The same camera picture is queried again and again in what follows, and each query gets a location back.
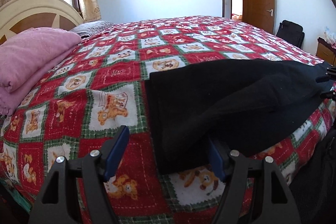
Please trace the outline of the cream wooden headboard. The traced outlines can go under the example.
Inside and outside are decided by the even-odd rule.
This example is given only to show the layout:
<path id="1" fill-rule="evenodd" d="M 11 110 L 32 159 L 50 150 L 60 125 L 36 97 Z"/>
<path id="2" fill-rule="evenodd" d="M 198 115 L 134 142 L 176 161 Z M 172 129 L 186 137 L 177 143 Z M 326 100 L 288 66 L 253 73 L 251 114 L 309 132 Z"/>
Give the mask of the cream wooden headboard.
<path id="1" fill-rule="evenodd" d="M 1 6 L 1 43 L 30 28 L 71 30 L 84 23 L 64 0 L 11 0 Z"/>

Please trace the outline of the red patchwork bedspread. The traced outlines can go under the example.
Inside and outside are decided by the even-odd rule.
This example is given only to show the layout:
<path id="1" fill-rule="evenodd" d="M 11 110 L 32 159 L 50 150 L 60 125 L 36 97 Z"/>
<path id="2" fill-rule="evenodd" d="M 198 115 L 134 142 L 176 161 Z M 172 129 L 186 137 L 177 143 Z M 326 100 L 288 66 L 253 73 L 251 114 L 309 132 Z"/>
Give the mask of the red patchwork bedspread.
<path id="1" fill-rule="evenodd" d="M 106 184 L 122 223 L 209 223 L 224 184 L 208 167 L 157 174 L 146 112 L 150 73 L 220 59 L 322 60 L 246 23 L 213 16 L 118 24 L 84 39 L 1 118 L 1 184 L 31 205 L 58 156 L 82 157 L 121 125 L 130 142 Z"/>

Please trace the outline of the pink folded blanket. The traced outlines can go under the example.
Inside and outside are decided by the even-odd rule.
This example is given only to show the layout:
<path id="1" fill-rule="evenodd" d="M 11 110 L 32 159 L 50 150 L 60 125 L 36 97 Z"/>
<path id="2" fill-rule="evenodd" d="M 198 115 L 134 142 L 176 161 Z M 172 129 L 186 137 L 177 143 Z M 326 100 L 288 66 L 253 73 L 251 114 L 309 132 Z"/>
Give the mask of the pink folded blanket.
<path id="1" fill-rule="evenodd" d="M 1 44 L 1 115 L 11 116 L 31 88 L 81 43 L 59 28 L 30 28 Z"/>

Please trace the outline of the grey striped pillow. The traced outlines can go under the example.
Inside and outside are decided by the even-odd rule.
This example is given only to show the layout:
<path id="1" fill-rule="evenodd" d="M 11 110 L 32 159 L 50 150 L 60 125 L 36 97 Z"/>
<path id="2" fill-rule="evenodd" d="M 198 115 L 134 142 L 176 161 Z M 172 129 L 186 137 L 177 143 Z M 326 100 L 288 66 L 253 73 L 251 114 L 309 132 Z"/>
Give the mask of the grey striped pillow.
<path id="1" fill-rule="evenodd" d="M 89 38 L 103 30 L 113 27 L 114 24 L 106 20 L 98 20 L 94 22 L 86 22 L 80 24 L 70 30 L 78 34 L 82 39 Z"/>

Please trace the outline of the black pants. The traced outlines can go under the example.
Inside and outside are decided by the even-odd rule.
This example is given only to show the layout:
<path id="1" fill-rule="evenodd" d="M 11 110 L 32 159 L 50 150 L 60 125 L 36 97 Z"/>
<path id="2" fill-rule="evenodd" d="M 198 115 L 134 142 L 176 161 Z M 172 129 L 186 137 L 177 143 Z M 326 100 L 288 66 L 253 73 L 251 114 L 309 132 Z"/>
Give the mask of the black pants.
<path id="1" fill-rule="evenodd" d="M 295 132 L 333 82 L 328 63 L 224 59 L 153 72 L 145 81 L 159 173 L 207 165 L 217 141 L 253 156 Z"/>

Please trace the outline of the wooden nightstand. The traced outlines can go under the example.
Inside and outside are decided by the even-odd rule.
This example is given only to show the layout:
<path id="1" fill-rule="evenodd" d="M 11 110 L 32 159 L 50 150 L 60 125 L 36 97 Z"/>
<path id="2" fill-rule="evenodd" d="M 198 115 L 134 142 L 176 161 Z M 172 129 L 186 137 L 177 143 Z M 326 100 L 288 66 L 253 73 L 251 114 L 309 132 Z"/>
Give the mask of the wooden nightstand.
<path id="1" fill-rule="evenodd" d="M 317 39 L 318 47 L 316 56 L 327 61 L 332 66 L 336 65 L 336 49 L 328 44 L 323 38 Z"/>

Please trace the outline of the black suitcase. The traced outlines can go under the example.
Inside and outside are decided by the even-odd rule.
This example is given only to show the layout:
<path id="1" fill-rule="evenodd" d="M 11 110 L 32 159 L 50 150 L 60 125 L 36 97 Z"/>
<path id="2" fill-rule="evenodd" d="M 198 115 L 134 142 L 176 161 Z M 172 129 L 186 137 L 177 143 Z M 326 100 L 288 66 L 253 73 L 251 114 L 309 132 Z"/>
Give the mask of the black suitcase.
<path id="1" fill-rule="evenodd" d="M 301 48 L 305 38 L 305 33 L 303 32 L 303 27 L 299 24 L 283 20 L 280 22 L 276 36 L 293 46 Z"/>

